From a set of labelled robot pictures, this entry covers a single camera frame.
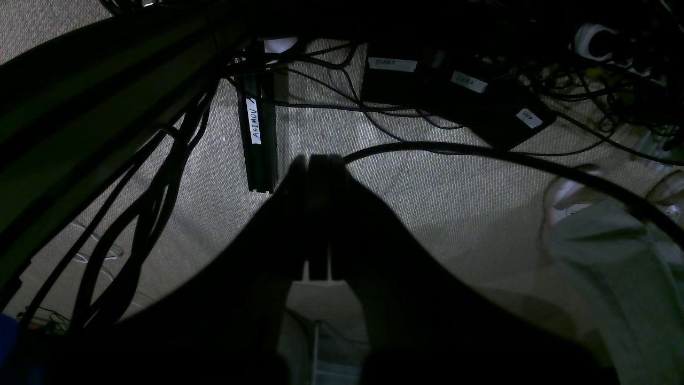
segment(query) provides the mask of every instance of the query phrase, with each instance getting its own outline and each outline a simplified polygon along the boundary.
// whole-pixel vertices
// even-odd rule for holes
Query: white label
[[[453,75],[451,76],[451,82],[454,84],[458,84],[461,87],[465,87],[469,90],[475,91],[478,94],[483,93],[484,89],[487,88],[487,83],[483,82],[482,80],[475,79],[472,76],[466,75],[458,71],[453,72]]]
[[[247,121],[250,126],[250,137],[253,145],[261,144],[261,130],[259,129],[259,110],[257,109],[257,101],[248,97],[245,98],[247,102]]]
[[[368,58],[368,65],[372,69],[413,72],[417,64],[418,62],[415,60]]]
[[[532,111],[527,108],[523,108],[516,115],[518,119],[522,120],[524,124],[528,125],[529,128],[537,128],[542,125],[542,119],[539,119]]]

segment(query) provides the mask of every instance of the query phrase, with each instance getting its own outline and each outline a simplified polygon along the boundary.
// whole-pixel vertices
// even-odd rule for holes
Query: floor
[[[52,37],[108,17],[95,0],[4,0],[0,5],[0,64]],[[317,41],[311,50],[335,45]],[[325,60],[338,62],[344,52]],[[361,49],[349,70],[357,90],[365,54]],[[334,71],[312,65],[294,68],[346,89]],[[297,75],[289,79],[291,101],[341,103],[329,90]],[[566,108],[554,105],[554,108]],[[596,115],[588,103],[565,109],[590,122]],[[299,154],[347,154],[363,147],[393,141],[368,123],[363,114],[333,110],[278,108],[278,145],[281,175]],[[406,139],[444,140],[481,144],[467,129],[443,131],[419,119],[378,116],[383,126]],[[623,130],[616,140],[626,145],[638,139],[638,129]],[[579,128],[557,121],[519,148],[520,151],[566,152],[594,141]],[[117,200],[98,231],[121,212],[149,183],[162,160],[158,151]],[[577,156],[554,159],[567,165],[595,163],[607,178],[644,194],[667,171],[648,169],[627,154],[601,145]],[[470,156],[440,156],[404,152],[367,158],[350,166],[362,183],[381,196],[406,227],[443,266],[495,303],[523,318],[590,346],[602,355],[600,337],[582,299],[556,271],[540,240],[542,194],[551,175],[505,162]],[[207,134],[190,158],[174,216],[144,266],[133,314],[188,280],[219,253],[240,231],[267,195],[248,192],[237,124],[235,90],[223,83],[213,104]],[[78,218],[88,223],[103,198]],[[22,276],[24,285],[5,309],[15,315],[79,235],[67,227],[47,245]],[[117,241],[130,247],[131,229]],[[125,256],[105,266],[116,274]],[[43,306],[70,314],[84,264],[72,263]],[[102,274],[98,289],[109,282]],[[324,319],[345,336],[363,339],[363,313],[343,282],[299,283],[289,307],[310,319]]]

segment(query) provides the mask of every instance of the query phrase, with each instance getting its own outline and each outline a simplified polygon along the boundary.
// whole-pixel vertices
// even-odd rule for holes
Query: gray fabric
[[[96,0],[0,0],[0,63],[105,17],[106,11]],[[310,49],[336,43],[317,41]],[[361,49],[349,67],[357,90],[364,54]],[[322,58],[339,62],[344,55],[345,52],[337,52]],[[293,67],[346,90],[343,78],[334,71],[300,63]],[[297,75],[288,78],[286,89],[299,96],[292,96],[292,102],[348,103]],[[590,101],[550,105],[587,123],[599,119]],[[281,175],[299,154],[347,154],[391,141],[359,113],[278,108],[277,114]],[[482,143],[467,129],[445,132],[418,119],[377,118],[404,138]],[[624,129],[615,139],[630,145],[637,134]],[[558,121],[518,149],[565,152],[594,141],[594,137],[580,129]],[[167,150],[168,144],[125,189],[98,228],[100,234],[149,183]],[[637,193],[645,193],[664,175],[631,162],[627,154],[607,145],[557,161],[569,165],[600,164],[609,179]],[[500,306],[548,330],[592,346],[600,345],[595,343],[595,324],[586,304],[537,246],[542,194],[551,175],[476,157],[410,152],[368,158],[351,165],[350,170],[379,194],[421,244],[456,276]],[[106,193],[84,210],[79,221],[88,223],[105,197]],[[265,195],[247,191],[235,91],[223,83],[212,107],[207,134],[188,162],[175,213],[144,265],[138,288],[143,295],[136,295],[136,303],[147,306],[206,266],[265,199]],[[78,234],[75,228],[65,229],[33,258],[22,276],[24,286],[6,309],[8,314],[16,315],[29,303]],[[130,242],[129,228],[117,244],[130,250]],[[106,266],[116,274],[124,261],[125,257],[107,261]],[[82,264],[71,264],[44,306],[70,314],[82,273]],[[103,275],[97,290],[102,291],[107,283]],[[329,321],[348,338],[363,337],[363,312],[344,283],[296,284],[289,306],[310,319]],[[128,315],[137,310],[132,306]]]
[[[550,248],[589,303],[620,383],[684,383],[684,292],[672,274],[682,267],[676,246],[603,201],[560,221]]]

